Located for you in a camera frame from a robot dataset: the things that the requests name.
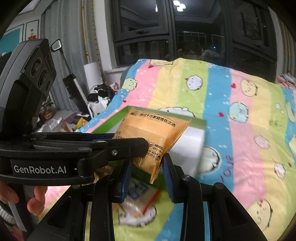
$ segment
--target camera lens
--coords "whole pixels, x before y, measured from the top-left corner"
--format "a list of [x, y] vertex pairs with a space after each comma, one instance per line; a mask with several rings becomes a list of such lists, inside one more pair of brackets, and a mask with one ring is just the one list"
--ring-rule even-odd
[[40, 68], [41, 68], [41, 59], [38, 58], [35, 60], [32, 68], [31, 68], [31, 76], [35, 77], [38, 74]]
[[48, 81], [48, 83], [47, 83], [47, 85], [46, 85], [46, 87], [45, 87], [45, 91], [47, 92], [48, 90], [49, 90], [49, 88], [50, 88], [50, 83], [51, 83], [51, 81]]
[[40, 78], [38, 80], [38, 87], [39, 88], [41, 88], [44, 85], [44, 83], [46, 82], [46, 79], [47, 79], [47, 70], [45, 69], [42, 72], [42, 74], [41, 74], [41, 76], [40, 76]]

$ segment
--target potted plant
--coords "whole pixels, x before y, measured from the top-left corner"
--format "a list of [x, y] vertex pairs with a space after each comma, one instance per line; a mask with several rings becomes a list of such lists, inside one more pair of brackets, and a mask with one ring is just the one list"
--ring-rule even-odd
[[47, 120], [50, 120], [53, 117], [53, 108], [52, 108], [53, 102], [48, 101], [44, 102], [41, 109], [39, 118], [44, 123]]

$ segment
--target plastic bag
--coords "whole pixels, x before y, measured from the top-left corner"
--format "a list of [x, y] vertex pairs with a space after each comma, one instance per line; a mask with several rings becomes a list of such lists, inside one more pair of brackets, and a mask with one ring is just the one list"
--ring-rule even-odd
[[134, 164], [151, 174], [150, 183], [157, 178], [162, 156], [168, 152], [185, 131], [190, 121], [130, 109], [118, 127], [114, 139], [142, 137], [149, 143], [145, 157], [134, 158]]
[[139, 218], [155, 202], [159, 192], [153, 186], [132, 178], [128, 195], [120, 206], [131, 217]]

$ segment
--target framed picture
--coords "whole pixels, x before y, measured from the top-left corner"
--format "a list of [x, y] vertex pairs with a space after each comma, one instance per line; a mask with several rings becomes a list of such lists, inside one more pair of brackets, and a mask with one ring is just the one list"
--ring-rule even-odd
[[5, 32], [0, 40], [0, 57], [13, 52], [17, 45], [23, 41], [24, 24], [11, 28]]
[[26, 23], [25, 40], [34, 40], [39, 38], [39, 20]]

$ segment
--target screw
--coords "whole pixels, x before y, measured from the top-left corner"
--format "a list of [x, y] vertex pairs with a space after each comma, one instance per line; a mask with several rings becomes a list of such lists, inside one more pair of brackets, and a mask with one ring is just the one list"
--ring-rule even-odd
[[189, 175], [183, 175], [183, 176], [182, 176], [182, 179], [183, 179], [184, 181], [189, 181], [189, 180], [191, 179], [191, 177], [190, 177]]
[[113, 151], [111, 152], [111, 154], [112, 154], [113, 156], [116, 156], [116, 155], [118, 154], [118, 151], [117, 151], [117, 150], [113, 150]]
[[73, 189], [78, 189], [78, 188], [80, 188], [80, 185], [72, 185], [72, 188]]
[[223, 189], [224, 188], [224, 185], [222, 183], [216, 183], [216, 187], [218, 189]]
[[79, 147], [78, 150], [86, 151], [86, 150], [90, 150], [90, 148], [89, 147]]

